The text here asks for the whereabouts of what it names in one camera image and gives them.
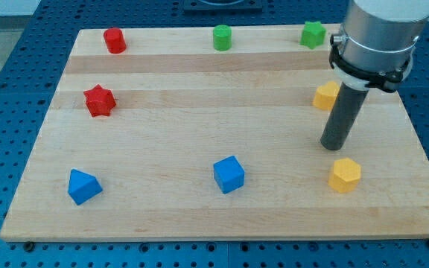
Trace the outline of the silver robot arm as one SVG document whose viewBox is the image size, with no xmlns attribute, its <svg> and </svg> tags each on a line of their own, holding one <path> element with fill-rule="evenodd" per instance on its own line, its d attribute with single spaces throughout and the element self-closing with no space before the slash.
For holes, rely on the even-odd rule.
<svg viewBox="0 0 429 268">
<path fill-rule="evenodd" d="M 429 0 L 351 0 L 331 35 L 329 63 L 349 88 L 395 92 L 428 18 Z"/>
</svg>

